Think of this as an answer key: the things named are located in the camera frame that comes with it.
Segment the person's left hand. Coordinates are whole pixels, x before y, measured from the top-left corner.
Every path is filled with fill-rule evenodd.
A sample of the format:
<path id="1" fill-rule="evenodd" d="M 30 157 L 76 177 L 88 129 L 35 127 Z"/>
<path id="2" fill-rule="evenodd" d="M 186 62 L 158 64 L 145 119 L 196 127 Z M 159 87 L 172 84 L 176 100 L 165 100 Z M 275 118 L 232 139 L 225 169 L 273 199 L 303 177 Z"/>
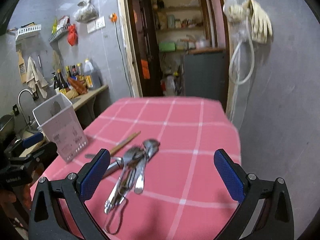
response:
<path id="1" fill-rule="evenodd" d="M 1 207 L 3 208 L 5 214 L 10 218 L 13 218 L 14 214 L 9 208 L 9 203 L 14 203 L 16 202 L 16 200 L 17 199 L 14 193 L 10 191 L 1 191 Z M 32 200 L 31 200 L 31 191 L 30 191 L 29 184 L 25 185 L 22 190 L 22 204 L 24 205 L 24 207 L 30 210 L 32 205 Z"/>

